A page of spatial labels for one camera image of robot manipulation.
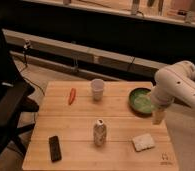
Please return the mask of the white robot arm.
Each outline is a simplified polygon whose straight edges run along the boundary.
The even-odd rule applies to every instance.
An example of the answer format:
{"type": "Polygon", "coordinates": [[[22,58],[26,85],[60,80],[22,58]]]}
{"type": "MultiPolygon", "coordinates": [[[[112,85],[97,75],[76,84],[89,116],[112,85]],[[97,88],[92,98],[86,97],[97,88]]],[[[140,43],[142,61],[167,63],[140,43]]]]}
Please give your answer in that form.
{"type": "Polygon", "coordinates": [[[154,76],[156,85],[150,93],[155,109],[153,124],[160,124],[165,117],[164,110],[177,98],[195,109],[195,65],[180,61],[159,69],[154,76]]]}

